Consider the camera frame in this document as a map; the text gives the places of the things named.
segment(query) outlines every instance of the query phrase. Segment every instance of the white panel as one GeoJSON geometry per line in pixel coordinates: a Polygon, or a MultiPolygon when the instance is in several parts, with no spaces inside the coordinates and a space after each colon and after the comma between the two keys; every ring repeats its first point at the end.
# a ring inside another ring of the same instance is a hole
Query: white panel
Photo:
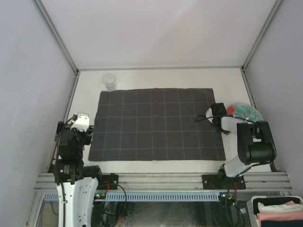
{"type": "Polygon", "coordinates": [[[242,65],[275,0],[42,0],[78,68],[242,65]]]}
{"type": "Polygon", "coordinates": [[[0,1],[0,220],[23,226],[73,82],[30,0],[0,1]]]}
{"type": "Polygon", "coordinates": [[[277,162],[303,196],[303,1],[284,1],[248,66],[257,105],[268,119],[277,162]]]}
{"type": "MultiPolygon", "coordinates": [[[[239,69],[191,69],[191,70],[116,70],[83,71],[80,74],[69,117],[77,113],[88,113],[94,124],[100,92],[106,90],[102,77],[113,73],[118,89],[144,88],[212,88],[216,102],[226,106],[247,103],[249,98],[239,69]]],[[[222,135],[226,160],[237,155],[237,136],[222,135]]],[[[83,161],[87,166],[100,165],[103,173],[213,173],[223,161],[179,160],[179,161],[88,161],[90,146],[85,146],[83,161]]],[[[258,166],[252,172],[268,172],[270,168],[258,166]]]]}

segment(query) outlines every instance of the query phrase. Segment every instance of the pink cloth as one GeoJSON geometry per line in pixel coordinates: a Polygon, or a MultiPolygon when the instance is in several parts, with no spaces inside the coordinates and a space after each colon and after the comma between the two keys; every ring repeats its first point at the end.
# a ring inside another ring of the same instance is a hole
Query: pink cloth
{"type": "Polygon", "coordinates": [[[291,221],[291,220],[303,220],[303,211],[287,212],[287,213],[258,213],[257,214],[259,224],[261,221],[291,221]]]}
{"type": "Polygon", "coordinates": [[[295,204],[295,202],[294,201],[289,201],[289,202],[287,202],[287,203],[284,203],[285,205],[294,205],[295,204]]]}

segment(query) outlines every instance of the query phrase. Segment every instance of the teal patterned object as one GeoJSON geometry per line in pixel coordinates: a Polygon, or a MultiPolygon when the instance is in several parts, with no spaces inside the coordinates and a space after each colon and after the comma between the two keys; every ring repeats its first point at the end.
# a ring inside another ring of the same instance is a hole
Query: teal patterned object
{"type": "Polygon", "coordinates": [[[236,103],[226,109],[228,115],[234,115],[242,118],[249,118],[249,120],[257,122],[262,121],[263,117],[254,107],[248,104],[236,103]]]}

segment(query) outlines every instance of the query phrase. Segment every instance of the navy blue cloth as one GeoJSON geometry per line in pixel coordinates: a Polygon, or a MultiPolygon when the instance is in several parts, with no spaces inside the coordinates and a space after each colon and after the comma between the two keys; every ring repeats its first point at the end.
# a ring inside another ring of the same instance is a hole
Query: navy blue cloth
{"type": "Polygon", "coordinates": [[[261,221],[261,227],[303,227],[303,220],[261,221]]]}

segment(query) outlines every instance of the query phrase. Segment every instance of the white table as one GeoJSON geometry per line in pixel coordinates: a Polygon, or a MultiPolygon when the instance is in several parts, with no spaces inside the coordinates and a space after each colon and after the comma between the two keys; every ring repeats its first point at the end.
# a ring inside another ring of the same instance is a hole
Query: white table
{"type": "MultiPolygon", "coordinates": [[[[240,69],[115,70],[82,71],[76,87],[69,117],[87,113],[94,124],[100,92],[106,90],[102,77],[116,76],[120,90],[145,88],[212,88],[216,102],[226,107],[234,103],[249,104],[240,69]]],[[[226,161],[88,161],[90,146],[85,146],[85,166],[99,165],[103,173],[213,173],[237,155],[237,137],[222,135],[226,161]]],[[[269,172],[269,165],[257,166],[252,172],[269,172]]]]}

